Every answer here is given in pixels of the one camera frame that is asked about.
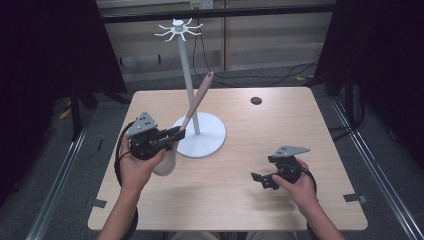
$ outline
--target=white pole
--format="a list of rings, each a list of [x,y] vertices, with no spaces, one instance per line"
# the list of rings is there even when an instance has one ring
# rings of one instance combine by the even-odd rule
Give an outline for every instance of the white pole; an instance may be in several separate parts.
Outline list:
[[[193,82],[191,80],[190,65],[188,63],[185,41],[183,40],[181,35],[178,35],[178,47],[180,49],[181,64],[183,66],[183,73],[184,73],[184,80],[185,80],[185,84],[187,88],[188,101],[191,105],[194,99]],[[197,118],[197,112],[193,114],[192,119],[193,119],[194,133],[196,135],[199,135],[200,127],[199,127],[199,119]]]

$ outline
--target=person's right arm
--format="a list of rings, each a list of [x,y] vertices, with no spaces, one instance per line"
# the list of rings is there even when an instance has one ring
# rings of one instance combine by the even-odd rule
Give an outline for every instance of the person's right arm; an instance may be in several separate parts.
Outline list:
[[[308,169],[305,162],[300,159],[297,160],[302,167]],[[278,175],[273,175],[272,180],[290,193],[300,213],[306,218],[312,231],[319,239],[345,239],[319,204],[310,177],[302,173],[299,180],[294,184],[287,182]]]

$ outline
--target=wooden table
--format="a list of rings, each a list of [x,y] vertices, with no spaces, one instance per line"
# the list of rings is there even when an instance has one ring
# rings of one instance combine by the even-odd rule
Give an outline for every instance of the wooden table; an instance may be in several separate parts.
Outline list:
[[[253,105],[252,97],[262,104]],[[188,109],[186,90],[141,91],[134,95],[123,127],[147,111],[159,129],[172,127]],[[251,172],[275,173],[267,160],[281,145],[308,147],[306,161],[318,185],[318,199],[340,230],[362,230],[359,203],[346,203],[352,185],[309,88],[210,89],[198,108],[220,118],[227,136],[210,157],[178,154],[169,176],[152,175],[138,203],[137,229],[160,231],[296,231],[306,221],[288,193],[263,189]],[[101,229],[119,194],[112,154],[88,226]]]

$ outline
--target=electrical outlet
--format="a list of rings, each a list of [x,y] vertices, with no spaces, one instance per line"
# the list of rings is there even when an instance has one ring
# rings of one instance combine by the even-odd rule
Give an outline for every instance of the electrical outlet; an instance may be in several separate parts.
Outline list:
[[[200,9],[202,9],[202,1],[201,0],[190,1],[190,8],[191,8],[191,10],[200,10]]]
[[[213,9],[213,0],[202,0],[201,9]]]

